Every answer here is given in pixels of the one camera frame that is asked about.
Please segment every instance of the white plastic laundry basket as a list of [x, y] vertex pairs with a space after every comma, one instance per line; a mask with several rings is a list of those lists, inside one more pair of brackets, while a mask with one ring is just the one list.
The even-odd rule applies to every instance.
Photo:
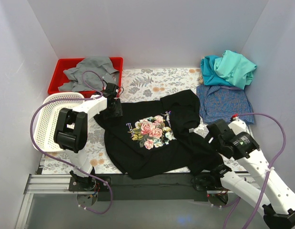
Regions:
[[[48, 96], [43, 104], [54, 99], [76, 99], [84, 98], [80, 93], [62, 92]], [[62, 108], [73, 108], [83, 103], [79, 101], [56, 101], [46, 105], [40, 111], [34, 132], [34, 140], [36, 144], [45, 152], [61, 152], [64, 151], [54, 142], [54, 131], [58, 119], [59, 111]]]

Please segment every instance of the floral tablecloth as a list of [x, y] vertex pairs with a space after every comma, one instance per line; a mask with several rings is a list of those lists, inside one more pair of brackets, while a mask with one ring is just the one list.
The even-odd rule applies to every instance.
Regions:
[[[171, 68], [171, 69], [133, 69], [124, 70], [122, 73], [122, 87], [124, 92], [121, 95], [122, 102], [139, 102], [159, 100], [166, 95], [191, 89], [196, 93], [199, 84], [200, 69], [193, 68]], [[104, 143], [104, 132], [94, 119], [88, 123], [88, 141], [86, 152], [90, 163], [94, 166], [96, 174], [121, 173], [109, 159]], [[208, 133], [206, 124], [201, 120], [200, 125], [194, 130], [197, 134], [205, 137]], [[51, 153], [53, 156], [69, 161], [65, 153]], [[245, 169], [232, 159], [224, 158], [225, 163], [233, 171], [245, 171]], [[68, 174], [71, 167], [46, 158], [42, 174]], [[187, 167], [176, 169], [170, 172], [190, 172]]]

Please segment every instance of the gray floor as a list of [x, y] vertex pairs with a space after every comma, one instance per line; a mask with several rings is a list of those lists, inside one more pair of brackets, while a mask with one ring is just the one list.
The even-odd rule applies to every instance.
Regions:
[[[115, 201], [105, 215], [77, 207], [76, 195], [34, 195], [27, 229], [221, 229], [229, 208], [219, 210], [188, 203], [190, 200]], [[97, 202], [93, 208], [105, 209]], [[253, 208], [244, 201], [230, 217], [227, 229], [240, 229]], [[250, 229], [265, 229], [256, 215]]]

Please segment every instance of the mint green cloth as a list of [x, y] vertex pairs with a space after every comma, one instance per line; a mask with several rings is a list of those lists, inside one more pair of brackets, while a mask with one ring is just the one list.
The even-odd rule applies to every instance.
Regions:
[[235, 87], [244, 89], [253, 80], [253, 71], [256, 64], [239, 53], [226, 50], [223, 57], [215, 59], [214, 71], [216, 74]]

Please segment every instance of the floral print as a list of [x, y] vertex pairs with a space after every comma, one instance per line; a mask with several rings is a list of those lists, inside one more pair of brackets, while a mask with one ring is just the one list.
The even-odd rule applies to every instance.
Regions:
[[172, 129], [165, 126], [164, 122], [165, 118], [161, 115], [139, 120], [134, 124], [136, 128], [129, 131], [132, 134], [132, 140], [138, 141], [139, 146], [146, 149], [158, 148], [164, 144], [168, 145], [169, 141], [174, 140], [175, 137]]
[[[131, 69], [123, 70], [122, 87], [125, 91], [121, 94], [122, 102], [135, 103], [140, 101], [159, 100], [166, 95], [191, 89], [196, 93], [196, 87], [199, 85], [198, 79], [201, 76], [196, 68], [167, 68], [167, 69]], [[120, 174], [120, 170], [109, 159], [104, 143], [104, 130], [95, 122], [94, 119], [88, 123], [88, 141], [85, 151], [88, 160], [95, 159], [98, 163], [94, 166], [96, 174]], [[162, 128], [165, 132], [165, 139], [173, 139], [169, 134], [169, 126]], [[200, 125], [194, 129], [195, 133], [205, 137], [208, 133], [206, 124], [201, 120]], [[166, 144], [161, 141], [153, 141], [153, 148], [161, 147]], [[69, 161], [65, 153], [58, 153], [58, 158]], [[235, 160], [224, 157], [224, 162], [233, 171], [245, 171]], [[43, 157], [40, 166], [43, 168], [42, 174], [69, 174], [71, 166], [51, 158]], [[187, 173], [187, 167], [170, 171], [169, 173]]]

